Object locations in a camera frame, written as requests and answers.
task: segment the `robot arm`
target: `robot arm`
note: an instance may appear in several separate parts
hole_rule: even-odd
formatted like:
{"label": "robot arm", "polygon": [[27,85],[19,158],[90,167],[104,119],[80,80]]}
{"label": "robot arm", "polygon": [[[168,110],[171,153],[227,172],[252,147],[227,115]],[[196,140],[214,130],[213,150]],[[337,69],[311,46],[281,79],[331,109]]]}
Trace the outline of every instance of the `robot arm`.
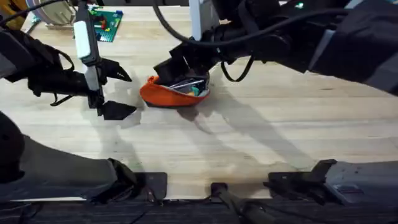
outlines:
{"label": "robot arm", "polygon": [[[73,96],[85,96],[89,107],[97,109],[98,116],[103,115],[104,119],[110,120],[124,119],[136,108],[113,101],[105,102],[102,86],[107,83],[107,78],[126,82],[132,80],[119,63],[100,57],[93,18],[87,10],[86,1],[79,2],[74,30],[77,54],[86,67],[85,73],[75,71],[67,54],[19,30],[0,28],[0,78],[13,83],[27,78],[28,87],[34,95],[54,94],[55,102],[51,106],[58,106]],[[71,63],[69,69],[63,69],[60,55]],[[58,101],[59,94],[67,96]]]}
{"label": "robot arm", "polygon": [[172,82],[192,71],[203,75],[218,62],[228,75],[224,63],[251,56],[252,61],[277,62],[299,72],[309,70],[398,94],[398,42],[394,38],[398,7],[387,1],[293,0],[282,6],[276,0],[212,3],[206,13],[212,14],[214,9],[220,19],[230,23],[207,27],[200,36],[203,43],[234,40],[314,11],[353,9],[347,16],[313,16],[226,47],[183,42],[170,51],[170,59],[154,67],[160,79]]}

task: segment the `orange bag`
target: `orange bag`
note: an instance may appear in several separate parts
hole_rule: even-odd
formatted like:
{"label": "orange bag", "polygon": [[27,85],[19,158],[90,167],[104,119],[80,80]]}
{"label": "orange bag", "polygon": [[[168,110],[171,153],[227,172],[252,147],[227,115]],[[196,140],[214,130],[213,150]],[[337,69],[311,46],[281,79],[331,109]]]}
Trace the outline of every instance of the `orange bag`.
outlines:
{"label": "orange bag", "polygon": [[202,91],[198,96],[193,96],[173,90],[165,85],[158,85],[159,77],[150,77],[148,82],[140,89],[142,99],[148,106],[155,107],[179,107],[194,106],[203,101],[210,93],[210,90]]}

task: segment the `black cable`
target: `black cable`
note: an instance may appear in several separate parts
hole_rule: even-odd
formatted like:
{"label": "black cable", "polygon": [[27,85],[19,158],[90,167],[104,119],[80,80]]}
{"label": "black cable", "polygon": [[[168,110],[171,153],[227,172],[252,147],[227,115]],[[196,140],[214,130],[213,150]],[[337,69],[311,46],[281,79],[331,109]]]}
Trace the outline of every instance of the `black cable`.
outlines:
{"label": "black cable", "polygon": [[143,218],[148,212],[150,212],[152,209],[148,209],[146,211],[144,211],[141,215],[137,216],[135,219],[133,219],[133,221],[129,224],[135,224],[137,223],[141,218]]}
{"label": "black cable", "polygon": [[277,208],[277,207],[268,205],[266,203],[254,202],[254,201],[251,202],[251,203],[254,204],[254,205],[260,206],[261,208],[266,207],[266,208],[275,210],[277,212],[283,213],[285,215],[290,215],[290,216],[293,216],[293,217],[303,218],[303,219],[306,219],[306,220],[313,221],[315,223],[324,223],[324,224],[333,224],[334,223],[334,222],[331,222],[331,221],[328,221],[328,220],[324,220],[324,219],[321,219],[321,218],[314,218],[314,217],[310,217],[310,216],[303,215],[303,214],[300,214],[300,213],[287,211],[287,210],[284,210],[284,209],[281,209],[281,208]]}
{"label": "black cable", "polygon": [[31,215],[29,215],[29,216],[27,215],[28,211],[26,211],[27,207],[22,209],[21,215],[20,215],[19,220],[18,220],[18,224],[27,223],[29,220],[33,219],[44,207],[44,203],[43,202],[34,202],[28,208],[31,208],[34,205],[36,205],[36,210],[34,210],[34,212]]}
{"label": "black cable", "polygon": [[227,69],[226,69],[226,67],[225,67],[225,62],[222,62],[222,63],[221,63],[221,69],[222,69],[222,71],[223,71],[224,76],[226,77],[226,79],[228,79],[228,80],[231,81],[231,82],[240,82],[240,81],[242,81],[242,80],[246,77],[246,75],[248,75],[248,73],[249,73],[249,71],[250,71],[250,68],[251,68],[251,66],[253,65],[253,62],[254,62],[254,56],[251,56],[250,59],[249,59],[249,61],[248,61],[248,64],[246,65],[246,67],[244,68],[244,70],[243,70],[243,72],[242,72],[242,75],[239,76],[239,77],[238,77],[237,79],[235,79],[235,80],[229,75],[229,73],[228,73],[228,71],[227,71]]}
{"label": "black cable", "polygon": [[167,30],[167,32],[169,32],[173,37],[175,37],[176,39],[180,40],[181,42],[184,42],[186,44],[191,44],[191,45],[195,45],[197,47],[209,47],[209,48],[217,48],[217,47],[226,47],[229,45],[236,45],[239,44],[241,42],[245,42],[251,39],[254,39],[256,37],[260,37],[264,34],[268,34],[272,31],[275,31],[277,29],[283,28],[287,25],[291,25],[295,22],[300,22],[300,21],[304,21],[307,20],[309,18],[312,17],[317,17],[317,16],[343,16],[343,15],[347,15],[351,9],[322,9],[322,10],[318,10],[318,11],[313,11],[313,12],[309,12],[306,14],[302,14],[299,16],[295,16],[293,18],[290,19],[286,19],[280,23],[274,24],[270,27],[267,27],[266,29],[260,30],[258,32],[254,32],[252,34],[248,34],[248,35],[244,35],[242,37],[238,37],[236,39],[233,40],[226,40],[226,41],[219,41],[219,42],[200,42],[200,41],[195,41],[195,40],[191,40],[185,36],[183,36],[182,34],[178,33],[175,29],[173,29],[171,27],[171,25],[165,20],[162,12],[160,11],[158,5],[156,4],[156,0],[152,0],[152,7],[154,8],[155,14],[157,16],[157,18],[159,19],[160,23],[162,24],[162,26]]}
{"label": "black cable", "polygon": [[30,11],[36,10],[36,9],[38,9],[38,8],[41,8],[41,7],[43,7],[43,6],[46,6],[46,5],[49,5],[49,4],[53,4],[53,3],[55,3],[55,2],[60,2],[60,1],[64,1],[64,0],[49,0],[49,1],[47,1],[47,2],[43,2],[42,4],[38,4],[38,5],[34,6],[34,7],[30,7],[30,8],[28,8],[28,9],[19,11],[19,12],[15,13],[14,15],[9,16],[9,17],[3,19],[2,21],[0,21],[0,26],[3,26],[3,25],[6,24],[7,22],[9,22],[9,21],[11,21],[11,20],[17,18],[18,16],[22,16],[22,15],[25,14],[25,13],[28,13],[28,12],[30,12]]}

